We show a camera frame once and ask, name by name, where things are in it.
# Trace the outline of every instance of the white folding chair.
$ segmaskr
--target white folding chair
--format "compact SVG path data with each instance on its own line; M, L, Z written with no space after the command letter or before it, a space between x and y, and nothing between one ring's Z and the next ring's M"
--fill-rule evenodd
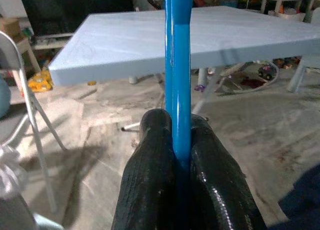
M14 138L17 136L21 130L23 124L29 120L32 130L34 142L38 151L38 158L42 168L42 172L45 180L45 187L48 195L49 205L52 212L57 210L57 203L55 200L53 188L49 178L48 168L45 160L45 155L43 152L43 147L41 144L39 130L37 127L37 122L35 118L35 113L38 110L42 118L46 122L51 133L57 140L59 146L63 151L66 151L66 148L59 139L56 131L53 129L48 117L43 111L41 105L36 99L33 92L28 87L28 82L26 78L24 62L20 52L14 41L5 33L0 31L0 65L4 69L10 69L18 71L21 80L21 86L23 89L25 104L11 105L9 112L6 116L0 119L1 136L0 136L0 145L9 145Z

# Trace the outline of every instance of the blue metal pipe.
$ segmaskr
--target blue metal pipe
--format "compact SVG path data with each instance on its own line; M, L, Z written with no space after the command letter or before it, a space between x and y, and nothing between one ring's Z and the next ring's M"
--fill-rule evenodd
M165 1L165 109L172 117L172 0Z
M171 2L168 0L165 9L166 63L169 61L172 67L172 74L168 74L166 77L165 85L167 88L171 81L172 139L177 159L177 219L175 228L183 230L190 228L188 210L191 149L190 18L192 2L193 0L171 0ZM169 101L167 94L169 92L166 90L166 100Z

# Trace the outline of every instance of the wheel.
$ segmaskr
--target wheel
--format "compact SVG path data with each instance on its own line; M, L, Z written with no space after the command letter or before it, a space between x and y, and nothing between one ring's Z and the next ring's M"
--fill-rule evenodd
M269 81L269 80L272 79L272 76L271 76L270 74L267 74L267 75L265 76L265 78Z

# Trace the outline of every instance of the purple object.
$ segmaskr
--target purple object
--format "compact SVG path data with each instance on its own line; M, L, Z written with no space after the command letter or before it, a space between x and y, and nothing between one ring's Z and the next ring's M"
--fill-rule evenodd
M203 92L203 91L205 91L205 86L204 85L197 85L195 88L194 88L194 90L195 91L201 91L201 92Z

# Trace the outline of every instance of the television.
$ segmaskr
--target television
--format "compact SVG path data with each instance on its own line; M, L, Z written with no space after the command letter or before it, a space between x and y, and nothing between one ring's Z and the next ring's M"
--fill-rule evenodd
M35 36L71 36L89 14L133 11L133 0L22 0Z

